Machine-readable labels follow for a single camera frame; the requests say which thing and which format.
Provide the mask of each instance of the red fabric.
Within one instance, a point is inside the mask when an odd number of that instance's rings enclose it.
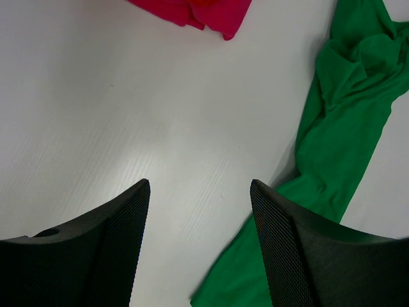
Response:
[[[186,2],[198,4],[198,5],[211,5],[220,0],[185,0]]]
[[[179,26],[188,24],[203,30],[206,25],[214,31],[221,32],[225,40],[230,40],[236,35],[251,4],[251,0],[217,0],[217,2],[206,6],[188,3],[186,0],[129,1]]]

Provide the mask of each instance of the white table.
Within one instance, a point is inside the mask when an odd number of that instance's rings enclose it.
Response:
[[[387,1],[409,20],[406,0]],[[188,307],[292,144],[334,2],[255,0],[237,37],[120,0],[0,3],[0,239],[34,235],[141,178],[151,202],[131,306]],[[344,224],[409,235],[409,96]]]

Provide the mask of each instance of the crumpled green cloth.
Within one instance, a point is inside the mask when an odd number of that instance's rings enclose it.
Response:
[[[408,38],[409,22],[393,22],[382,0],[338,1],[297,134],[299,177],[279,193],[340,222],[393,101],[409,89]],[[220,255],[191,305],[271,307],[253,217]]]

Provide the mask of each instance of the white surface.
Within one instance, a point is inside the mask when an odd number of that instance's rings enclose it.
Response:
[[[404,0],[387,4],[409,20]],[[275,182],[291,168],[333,7],[257,0],[224,42],[125,1],[2,1],[0,239],[34,235],[149,178],[131,306],[189,306],[251,211],[251,179]],[[409,235],[408,100],[394,105],[344,224]]]

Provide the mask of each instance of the green cloth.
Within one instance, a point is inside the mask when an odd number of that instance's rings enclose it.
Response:
[[[409,22],[393,22],[382,0],[338,1],[297,134],[300,175],[279,193],[340,222],[392,102],[409,89],[408,38]],[[271,307],[253,217],[213,265],[191,304]]]

